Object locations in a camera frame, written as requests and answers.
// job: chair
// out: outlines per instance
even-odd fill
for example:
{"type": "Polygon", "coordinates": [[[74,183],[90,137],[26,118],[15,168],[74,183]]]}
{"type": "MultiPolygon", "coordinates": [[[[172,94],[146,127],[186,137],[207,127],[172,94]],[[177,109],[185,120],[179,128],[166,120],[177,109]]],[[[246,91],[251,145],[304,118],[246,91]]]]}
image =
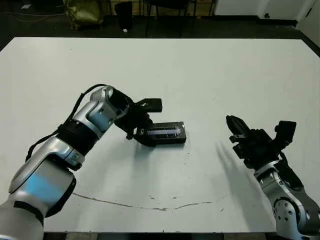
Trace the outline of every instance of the chair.
{"type": "MultiPolygon", "coordinates": [[[[184,10],[183,17],[185,17],[187,14],[187,10],[188,10],[188,4],[194,3],[192,26],[194,25],[195,16],[196,16],[196,9],[197,9],[197,0],[145,0],[145,3],[147,3],[147,22],[146,22],[146,28],[145,28],[145,37],[148,36],[152,6],[155,6],[157,18],[159,17],[158,7],[168,8],[168,9],[176,9],[176,10],[178,10],[179,17],[180,17],[181,10],[184,10]]],[[[181,32],[182,32],[182,26],[180,26],[179,38],[181,37],[181,32]]]]}

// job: white table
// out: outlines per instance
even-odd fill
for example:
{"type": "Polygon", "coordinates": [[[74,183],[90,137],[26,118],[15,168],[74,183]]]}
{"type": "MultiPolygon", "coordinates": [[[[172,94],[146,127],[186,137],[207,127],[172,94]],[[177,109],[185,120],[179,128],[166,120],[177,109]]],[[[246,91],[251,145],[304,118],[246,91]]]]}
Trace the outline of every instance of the white table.
{"type": "Polygon", "coordinates": [[[134,101],[160,97],[152,119],[185,123],[184,147],[155,149],[113,126],[75,173],[85,197],[72,195],[45,231],[275,231],[253,171],[232,150],[228,114],[272,137],[279,120],[297,121],[285,153],[320,204],[320,59],[301,40],[22,37],[0,66],[1,202],[29,146],[93,84],[134,101]]]}

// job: black device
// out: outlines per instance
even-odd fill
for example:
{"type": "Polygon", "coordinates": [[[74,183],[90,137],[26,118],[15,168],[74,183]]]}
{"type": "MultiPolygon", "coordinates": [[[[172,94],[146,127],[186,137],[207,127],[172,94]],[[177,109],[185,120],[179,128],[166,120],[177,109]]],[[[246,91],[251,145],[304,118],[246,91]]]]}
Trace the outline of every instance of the black device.
{"type": "Polygon", "coordinates": [[[187,139],[183,121],[152,123],[146,128],[138,129],[134,138],[151,147],[159,144],[184,144],[187,139]]]}

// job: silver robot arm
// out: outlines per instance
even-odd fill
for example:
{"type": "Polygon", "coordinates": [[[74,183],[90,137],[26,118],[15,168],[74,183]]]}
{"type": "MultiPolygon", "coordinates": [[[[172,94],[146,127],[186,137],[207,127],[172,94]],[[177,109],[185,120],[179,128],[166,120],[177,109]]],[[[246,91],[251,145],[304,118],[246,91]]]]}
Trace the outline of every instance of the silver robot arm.
{"type": "Polygon", "coordinates": [[[281,152],[293,141],[296,123],[280,121],[271,139],[263,129],[249,129],[235,116],[226,122],[234,134],[233,150],[254,176],[270,201],[278,236],[292,240],[320,240],[320,208],[305,192],[299,177],[281,152]]]}
{"type": "Polygon", "coordinates": [[[11,181],[7,201],[0,206],[1,240],[43,238],[44,218],[59,212],[76,186],[69,169],[82,166],[96,141],[132,104],[129,97],[105,85],[76,114],[73,111],[32,156],[29,152],[11,181]]]}

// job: cable on floor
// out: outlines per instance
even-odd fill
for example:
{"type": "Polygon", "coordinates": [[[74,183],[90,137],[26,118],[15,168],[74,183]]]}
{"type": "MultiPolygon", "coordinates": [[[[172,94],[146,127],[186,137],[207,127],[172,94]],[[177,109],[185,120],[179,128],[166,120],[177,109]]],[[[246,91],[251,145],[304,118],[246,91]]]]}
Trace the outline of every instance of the cable on floor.
{"type": "Polygon", "coordinates": [[[4,12],[0,12],[0,15],[8,15],[8,16],[11,16],[12,18],[18,20],[19,22],[23,22],[23,23],[36,23],[36,22],[40,22],[42,20],[45,20],[45,19],[48,19],[48,18],[51,18],[51,17],[56,17],[56,16],[63,16],[65,15],[65,13],[60,13],[60,14],[51,14],[51,15],[37,15],[35,16],[35,14],[33,14],[32,17],[42,17],[41,19],[37,19],[37,20],[23,20],[23,19],[20,19],[10,13],[4,13],[4,12]]]}

